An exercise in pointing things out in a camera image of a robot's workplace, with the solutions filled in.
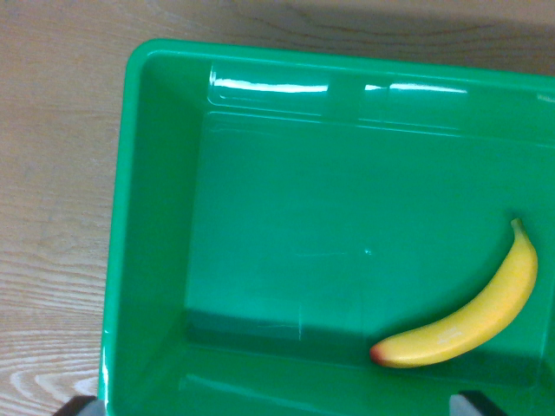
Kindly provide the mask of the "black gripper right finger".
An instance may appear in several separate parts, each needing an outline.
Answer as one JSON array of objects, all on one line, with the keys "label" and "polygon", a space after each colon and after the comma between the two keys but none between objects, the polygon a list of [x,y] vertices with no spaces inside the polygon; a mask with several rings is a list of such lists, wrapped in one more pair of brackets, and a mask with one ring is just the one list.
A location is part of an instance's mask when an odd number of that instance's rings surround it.
[{"label": "black gripper right finger", "polygon": [[449,399],[450,416],[507,416],[481,391],[461,391]]}]

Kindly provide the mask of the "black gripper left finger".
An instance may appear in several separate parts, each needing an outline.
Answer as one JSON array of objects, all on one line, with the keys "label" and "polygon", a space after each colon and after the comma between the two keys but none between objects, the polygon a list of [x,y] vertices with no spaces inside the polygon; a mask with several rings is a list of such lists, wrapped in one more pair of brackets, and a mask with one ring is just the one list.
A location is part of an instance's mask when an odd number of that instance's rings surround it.
[{"label": "black gripper left finger", "polygon": [[60,407],[53,416],[105,416],[104,402],[95,396],[78,395]]}]

